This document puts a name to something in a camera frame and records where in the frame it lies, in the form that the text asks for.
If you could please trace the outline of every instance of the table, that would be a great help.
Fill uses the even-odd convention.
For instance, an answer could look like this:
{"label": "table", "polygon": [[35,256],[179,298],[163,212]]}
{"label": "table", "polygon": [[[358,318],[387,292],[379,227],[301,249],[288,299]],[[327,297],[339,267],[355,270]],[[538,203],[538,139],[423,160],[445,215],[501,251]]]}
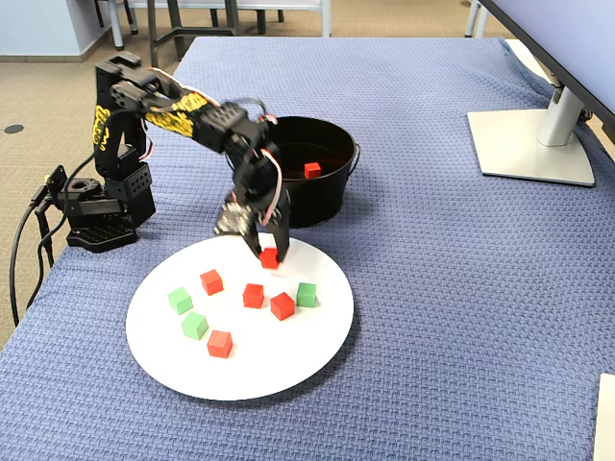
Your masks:
{"label": "table", "polygon": [[67,249],[0,356],[1,458],[591,458],[615,371],[615,167],[579,126],[596,188],[480,174],[466,112],[550,99],[503,41],[203,37],[176,75],[361,144],[339,215],[292,232],[348,276],[347,342],[260,400],[196,400],[139,368],[131,296],[211,236],[232,184],[222,157],[152,130],[158,211],[140,240]]}

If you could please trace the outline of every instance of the white circular board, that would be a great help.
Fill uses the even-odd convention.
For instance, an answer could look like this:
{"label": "white circular board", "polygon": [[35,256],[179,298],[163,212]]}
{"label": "white circular board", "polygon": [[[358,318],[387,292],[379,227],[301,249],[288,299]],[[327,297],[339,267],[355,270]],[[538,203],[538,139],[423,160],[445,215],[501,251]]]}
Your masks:
{"label": "white circular board", "polygon": [[[260,245],[275,246],[271,234]],[[224,291],[208,296],[200,275],[215,269]],[[315,307],[297,307],[278,320],[269,300],[286,292],[296,300],[299,282],[315,283]],[[243,306],[247,283],[264,286],[261,309]],[[178,315],[167,294],[183,286],[194,307]],[[200,341],[184,336],[189,312],[206,316]],[[315,374],[342,346],[353,321],[353,293],[339,266],[320,250],[294,238],[276,271],[265,270],[241,237],[222,236],[191,245],[154,269],[136,289],[126,316],[128,345],[153,379],[175,391],[210,400],[263,397]],[[229,358],[209,356],[215,329],[233,338]]]}

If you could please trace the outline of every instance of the red block in gripper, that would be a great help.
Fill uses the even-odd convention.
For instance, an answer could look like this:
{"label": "red block in gripper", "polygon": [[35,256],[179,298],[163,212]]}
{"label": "red block in gripper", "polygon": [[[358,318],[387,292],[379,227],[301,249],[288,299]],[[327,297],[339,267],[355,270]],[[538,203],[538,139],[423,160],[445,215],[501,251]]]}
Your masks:
{"label": "red block in gripper", "polygon": [[318,162],[314,161],[313,163],[306,163],[304,165],[304,174],[308,180],[318,178],[320,176],[320,165]]}
{"label": "red block in gripper", "polygon": [[262,285],[248,283],[243,291],[243,306],[260,309],[262,301],[265,299],[264,289]]}
{"label": "red block in gripper", "polygon": [[295,313],[295,302],[286,293],[281,293],[271,299],[271,312],[278,320],[284,320]]}
{"label": "red block in gripper", "polygon": [[212,357],[229,358],[233,338],[226,331],[214,330],[208,340],[208,352]]}
{"label": "red block in gripper", "polygon": [[203,283],[203,288],[205,288],[205,291],[210,296],[224,290],[222,279],[216,270],[201,274],[201,282]]}
{"label": "red block in gripper", "polygon": [[265,248],[260,252],[260,265],[263,269],[278,269],[280,263],[278,262],[278,249],[277,248]]}

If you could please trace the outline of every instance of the bucket handle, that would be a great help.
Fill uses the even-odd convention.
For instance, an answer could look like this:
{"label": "bucket handle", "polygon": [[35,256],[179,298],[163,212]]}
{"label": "bucket handle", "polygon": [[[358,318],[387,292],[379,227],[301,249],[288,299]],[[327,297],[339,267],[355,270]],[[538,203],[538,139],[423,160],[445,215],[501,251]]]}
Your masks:
{"label": "bucket handle", "polygon": [[361,146],[360,146],[360,144],[357,144],[357,151],[355,152],[354,157],[356,158],[355,164],[353,165],[353,167],[348,172],[348,178],[350,178],[350,175],[352,175],[353,172],[355,171],[355,168],[357,168],[358,161],[361,158]]}

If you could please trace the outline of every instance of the monitor stand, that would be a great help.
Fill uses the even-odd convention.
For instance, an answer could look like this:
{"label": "monitor stand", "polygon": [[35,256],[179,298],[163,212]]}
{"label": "monitor stand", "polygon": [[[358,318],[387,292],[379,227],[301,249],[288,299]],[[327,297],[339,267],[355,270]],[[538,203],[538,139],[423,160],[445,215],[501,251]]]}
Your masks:
{"label": "monitor stand", "polygon": [[583,103],[567,87],[548,109],[468,112],[480,171],[487,176],[593,186],[594,173],[573,133]]}

